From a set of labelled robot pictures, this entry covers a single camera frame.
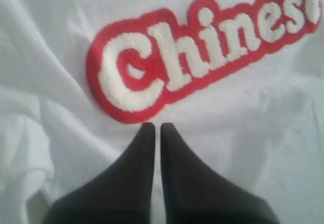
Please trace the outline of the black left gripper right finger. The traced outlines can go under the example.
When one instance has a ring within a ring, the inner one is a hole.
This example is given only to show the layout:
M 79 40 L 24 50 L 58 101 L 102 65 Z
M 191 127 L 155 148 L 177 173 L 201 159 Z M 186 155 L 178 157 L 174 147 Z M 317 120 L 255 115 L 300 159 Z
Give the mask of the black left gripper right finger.
M 214 172 L 172 123 L 160 127 L 167 223 L 279 223 L 268 203 Z

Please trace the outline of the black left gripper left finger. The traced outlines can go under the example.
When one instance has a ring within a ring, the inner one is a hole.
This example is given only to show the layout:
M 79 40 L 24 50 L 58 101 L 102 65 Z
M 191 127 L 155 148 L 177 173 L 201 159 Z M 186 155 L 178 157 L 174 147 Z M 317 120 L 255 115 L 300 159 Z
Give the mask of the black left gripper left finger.
M 44 223 L 150 223 L 155 127 L 144 123 L 104 172 L 57 200 Z

